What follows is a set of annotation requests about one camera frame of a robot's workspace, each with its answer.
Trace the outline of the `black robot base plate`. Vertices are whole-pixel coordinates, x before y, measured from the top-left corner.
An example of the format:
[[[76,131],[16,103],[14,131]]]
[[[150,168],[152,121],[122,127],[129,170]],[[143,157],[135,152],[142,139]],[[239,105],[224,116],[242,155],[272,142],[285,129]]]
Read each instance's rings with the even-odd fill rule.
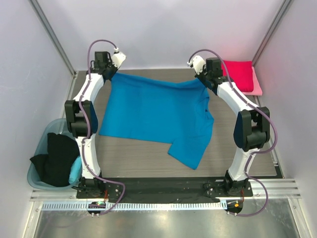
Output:
[[[105,185],[100,194],[80,188],[76,198],[101,198],[107,194],[109,199],[116,199],[123,191],[121,182],[125,185],[124,199],[145,198],[149,203],[161,199],[183,199],[186,194],[190,199],[202,197],[252,197],[253,192],[248,179],[231,182],[224,177],[170,177],[170,178],[113,178],[115,184]]]

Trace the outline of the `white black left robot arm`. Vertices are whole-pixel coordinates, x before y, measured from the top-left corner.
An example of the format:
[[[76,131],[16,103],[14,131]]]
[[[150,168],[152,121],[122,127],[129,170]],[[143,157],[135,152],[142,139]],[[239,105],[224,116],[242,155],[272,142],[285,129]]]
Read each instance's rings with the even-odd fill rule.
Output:
[[[78,94],[64,104],[68,131],[77,142],[82,162],[82,173],[77,190],[77,198],[100,198],[105,192],[105,183],[99,178],[102,171],[97,160],[96,133],[98,118],[94,101],[100,89],[125,61],[126,55],[115,49],[109,52],[95,52],[95,59],[88,61],[89,70]]]

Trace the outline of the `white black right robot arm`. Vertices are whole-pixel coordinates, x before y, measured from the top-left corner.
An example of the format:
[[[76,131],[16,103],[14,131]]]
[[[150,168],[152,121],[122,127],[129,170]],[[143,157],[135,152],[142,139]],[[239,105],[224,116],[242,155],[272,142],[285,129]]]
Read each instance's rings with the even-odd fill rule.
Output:
[[[269,110],[251,102],[229,75],[223,75],[226,67],[221,60],[195,56],[191,60],[191,67],[202,84],[221,98],[236,115],[233,139],[237,149],[233,162],[222,183],[211,182],[206,185],[208,195],[241,196],[248,189],[251,163],[270,138],[270,125],[267,120]]]

